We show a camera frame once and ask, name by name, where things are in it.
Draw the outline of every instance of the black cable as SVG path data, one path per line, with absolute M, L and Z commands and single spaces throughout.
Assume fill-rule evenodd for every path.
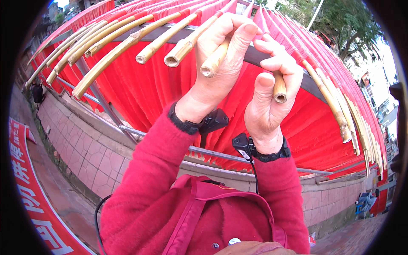
M 255 171 L 255 166 L 254 163 L 252 163 L 252 160 L 250 161 L 252 169 L 254 170 L 254 175 L 255 175 L 255 183 L 256 183 L 256 193 L 258 194 L 258 176 L 256 175 Z
M 99 202 L 98 206 L 96 206 L 95 215 L 94 215 L 94 216 L 95 216 L 95 228 L 96 228 L 96 233 L 98 234 L 98 241 L 99 241 L 99 244 L 101 245 L 101 249 L 102 249 L 102 252 L 103 252 L 104 255 L 106 255 L 106 252 L 105 252 L 105 250 L 103 249 L 102 239 L 101 239 L 101 236 L 100 236 L 100 234 L 99 234 L 98 212 L 99 212 L 99 208 L 102 206 L 102 204 L 103 204 L 106 200 L 108 200 L 111 196 L 112 196 L 112 195 L 109 195 L 109 196 L 107 196 L 106 198 L 102 199 L 101 202 Z

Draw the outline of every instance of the button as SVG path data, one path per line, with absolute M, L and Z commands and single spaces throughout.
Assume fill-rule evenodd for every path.
M 239 240 L 238 238 L 233 238 L 233 239 L 229 240 L 228 245 L 233 245 L 233 244 L 236 244 L 236 243 L 239 243 L 239 242 L 241 242 L 241 240 Z

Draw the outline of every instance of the red banner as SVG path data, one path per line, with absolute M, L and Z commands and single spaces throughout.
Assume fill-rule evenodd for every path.
M 42 189 L 28 154 L 29 127 L 9 119 L 11 165 L 17 189 L 38 233 L 55 255 L 95 254 L 61 220 Z

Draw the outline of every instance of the sweater sleeve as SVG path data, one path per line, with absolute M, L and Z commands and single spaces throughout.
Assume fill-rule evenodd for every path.
M 308 229 L 303 220 L 302 187 L 292 157 L 263 163 L 255 159 L 259 194 L 268 202 L 275 224 L 288 236 L 289 248 L 309 254 Z
M 137 217 L 169 191 L 188 147 L 198 135 L 176 127 L 168 117 L 169 108 L 136 146 L 122 183 L 102 209 L 101 237 L 106 246 L 126 239 Z

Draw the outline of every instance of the wrist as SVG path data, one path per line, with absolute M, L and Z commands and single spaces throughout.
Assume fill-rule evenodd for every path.
M 197 99 L 192 88 L 177 102 L 175 114 L 182 122 L 190 121 L 198 124 L 214 110 L 217 104 L 205 103 Z
M 282 148 L 283 135 L 280 126 L 272 133 L 261 137 L 252 137 L 256 150 L 264 155 L 278 153 Z

